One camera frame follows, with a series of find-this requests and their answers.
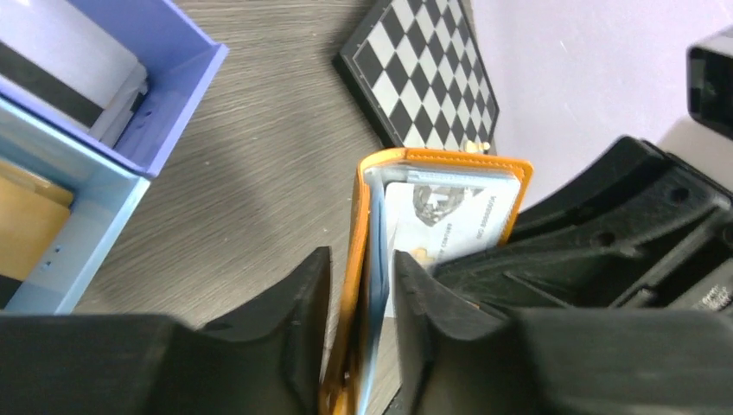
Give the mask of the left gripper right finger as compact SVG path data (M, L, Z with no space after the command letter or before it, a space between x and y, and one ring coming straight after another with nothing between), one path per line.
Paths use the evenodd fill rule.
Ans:
M514 414L516 329L394 256L402 397L408 414Z

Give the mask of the black white checkerboard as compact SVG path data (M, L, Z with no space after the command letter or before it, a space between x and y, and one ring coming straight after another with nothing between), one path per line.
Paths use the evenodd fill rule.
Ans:
M461 2L378 1L334 64L386 148L492 149L500 108Z

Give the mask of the white silver credit card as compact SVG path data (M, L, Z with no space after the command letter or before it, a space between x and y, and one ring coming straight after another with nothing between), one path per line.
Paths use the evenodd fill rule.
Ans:
M395 316L394 253L409 253L427 270L496 246L509 221L520 182L492 179L477 186L391 182L378 187L386 226L391 283L386 316Z

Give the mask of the orange leather card holder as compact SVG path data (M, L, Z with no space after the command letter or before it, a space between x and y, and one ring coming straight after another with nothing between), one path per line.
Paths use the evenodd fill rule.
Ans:
M393 255L427 270L505 243L533 173L523 160L414 148L380 150L354 176L350 242L319 413L362 414L383 322L395 314Z

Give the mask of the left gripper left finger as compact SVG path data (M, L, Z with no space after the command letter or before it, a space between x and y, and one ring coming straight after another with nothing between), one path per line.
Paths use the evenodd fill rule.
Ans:
M331 250L208 322L197 390L205 414L316 414L331 293Z

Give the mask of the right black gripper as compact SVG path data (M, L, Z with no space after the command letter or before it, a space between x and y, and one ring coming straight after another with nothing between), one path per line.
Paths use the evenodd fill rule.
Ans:
M732 193L645 140L621 137L522 212L509 241L439 265L473 303L662 308L732 260Z

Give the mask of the blue purple three-drawer organizer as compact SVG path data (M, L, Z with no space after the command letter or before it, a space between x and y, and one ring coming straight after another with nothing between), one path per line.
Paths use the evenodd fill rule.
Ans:
M228 49L171 1L68 1L129 49L148 92L113 147L1 84L1 158L74 194L70 216L22 282L5 278L1 308L73 310L223 64Z

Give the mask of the yellow item in blue drawer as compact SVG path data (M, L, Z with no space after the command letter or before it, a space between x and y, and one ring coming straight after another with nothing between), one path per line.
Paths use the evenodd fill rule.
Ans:
M22 282L70 216L74 194L1 161L1 275Z

